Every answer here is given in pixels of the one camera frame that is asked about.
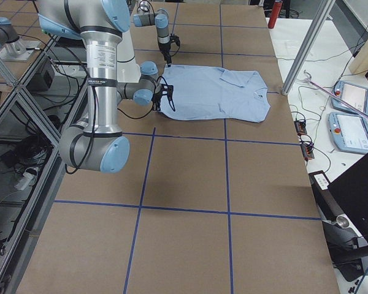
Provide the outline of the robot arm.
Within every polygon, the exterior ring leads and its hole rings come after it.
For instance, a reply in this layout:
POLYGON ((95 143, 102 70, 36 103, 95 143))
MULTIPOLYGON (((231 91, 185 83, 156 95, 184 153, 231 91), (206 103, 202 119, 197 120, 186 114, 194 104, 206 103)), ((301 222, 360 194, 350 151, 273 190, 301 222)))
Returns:
POLYGON ((169 30, 169 14, 164 9, 154 10, 150 1, 139 1, 132 16, 135 27, 154 26, 157 33, 158 48, 166 66, 172 64, 171 45, 176 43, 176 36, 169 30))
POLYGON ((162 91, 156 64, 134 59, 126 1, 39 1, 39 22, 44 31, 81 40, 86 49, 88 110, 63 132, 62 160, 75 169, 120 171, 130 144, 118 125, 119 103, 146 106, 162 91))

